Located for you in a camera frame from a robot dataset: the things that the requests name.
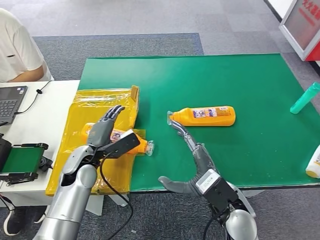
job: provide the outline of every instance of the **orange bottle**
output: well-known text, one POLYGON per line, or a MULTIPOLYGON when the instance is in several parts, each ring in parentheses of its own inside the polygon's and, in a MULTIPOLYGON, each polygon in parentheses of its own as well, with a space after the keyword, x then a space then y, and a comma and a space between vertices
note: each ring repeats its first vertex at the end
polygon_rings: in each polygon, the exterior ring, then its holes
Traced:
POLYGON ((183 126, 231 126, 235 121, 232 106, 210 106, 183 108, 177 112, 168 112, 168 124, 174 120, 183 126))
MULTIPOLYGON (((92 126, 94 123, 88 122, 86 123, 82 130, 81 131, 82 138, 85 142, 87 141, 87 138, 88 137, 90 131, 91 130, 92 126)), ((125 131, 118 130, 118 129, 113 129, 111 133, 110 139, 112 142, 116 142, 120 139, 122 134, 125 133, 125 131)), ((155 144, 153 141, 146 141, 143 138, 141 138, 139 135, 137 135, 137 139, 139 139, 140 144, 138 146, 136 146, 130 151, 128 151, 128 154, 137 154, 137 153, 143 153, 146 154, 148 156, 151 156, 153 153, 153 149, 155 147, 155 144)))

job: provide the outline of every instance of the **robotic arm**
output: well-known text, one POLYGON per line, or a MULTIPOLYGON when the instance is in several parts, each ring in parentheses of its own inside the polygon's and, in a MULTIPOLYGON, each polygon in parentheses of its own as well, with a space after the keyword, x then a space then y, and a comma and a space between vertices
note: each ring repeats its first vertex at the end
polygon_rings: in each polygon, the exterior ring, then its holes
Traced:
MULTIPOLYGON (((210 203, 213 216, 225 228, 227 239, 258 240, 256 214, 242 191, 221 177, 205 146, 196 143, 184 126, 174 120, 170 124, 191 150, 196 165, 196 175, 188 182, 159 177, 165 188, 174 193, 205 197, 210 203)), ((206 231, 203 236, 204 240, 205 238, 206 231)))
POLYGON ((75 240, 91 188, 97 181, 101 158, 118 158, 140 144, 129 130, 110 143, 117 116, 125 107, 117 105, 94 124, 87 144, 75 149, 63 166, 50 210, 33 240, 75 240))
MULTIPOLYGON (((100 159, 118 158, 140 144, 132 130, 110 143, 115 121, 123 109, 121 105, 109 109, 91 128, 86 145, 79 146, 69 156, 50 210, 33 240, 77 238, 91 188, 97 181, 100 159)), ((256 214, 247 199, 235 185, 222 178, 205 146, 196 143, 178 122, 171 124, 192 151, 197 173, 188 182, 171 181, 165 176, 158 180, 171 192, 205 197, 211 204, 214 216, 225 228, 228 239, 258 240, 256 214)))

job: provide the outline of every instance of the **person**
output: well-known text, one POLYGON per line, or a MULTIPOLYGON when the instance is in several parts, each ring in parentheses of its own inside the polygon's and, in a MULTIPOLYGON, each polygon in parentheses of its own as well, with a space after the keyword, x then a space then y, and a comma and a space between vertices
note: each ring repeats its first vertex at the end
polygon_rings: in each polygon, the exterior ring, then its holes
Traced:
POLYGON ((54 80, 27 29, 0 8, 0 83, 54 80))
MULTIPOLYGON (((11 13, 0 8, 0 83, 54 81, 44 56, 26 27, 11 13)), ((8 236, 17 235, 26 225, 26 207, 14 206, 8 197, 0 194, 8 210, 3 229, 8 236)), ((35 223, 40 223, 48 206, 38 206, 35 223)))

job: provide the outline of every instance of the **green table surface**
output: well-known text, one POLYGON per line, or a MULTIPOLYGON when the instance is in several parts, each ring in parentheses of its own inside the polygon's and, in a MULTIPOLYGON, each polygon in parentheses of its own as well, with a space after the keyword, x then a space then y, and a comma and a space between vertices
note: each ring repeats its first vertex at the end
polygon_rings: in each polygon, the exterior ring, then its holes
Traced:
POLYGON ((320 144, 320 116, 309 103, 290 107, 303 90, 280 54, 88 58, 79 90, 140 89, 137 129, 154 140, 152 156, 137 156, 131 191, 163 190, 159 176, 187 181, 195 174, 192 153, 167 124, 167 111, 232 106, 230 127, 188 127, 205 143, 226 180, 241 188, 320 183, 306 174, 320 144))

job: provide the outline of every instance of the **yellow plastic bag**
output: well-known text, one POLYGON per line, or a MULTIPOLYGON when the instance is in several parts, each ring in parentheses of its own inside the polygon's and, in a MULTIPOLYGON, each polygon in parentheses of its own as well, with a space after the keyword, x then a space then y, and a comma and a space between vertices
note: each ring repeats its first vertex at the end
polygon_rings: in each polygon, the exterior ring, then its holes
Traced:
MULTIPOLYGON (((115 128, 128 130, 134 127, 139 105, 139 88, 79 90, 69 109, 61 144, 54 162, 52 174, 45 190, 46 195, 53 196, 58 185, 59 176, 68 157, 75 148, 83 145, 81 131, 86 123, 95 123, 108 109, 122 105, 115 123, 115 128)), ((130 190, 132 167, 135 155, 125 154, 118 159, 106 159, 103 174, 109 183, 120 193, 130 190)), ((91 193, 113 194, 97 171, 97 180, 91 193)))

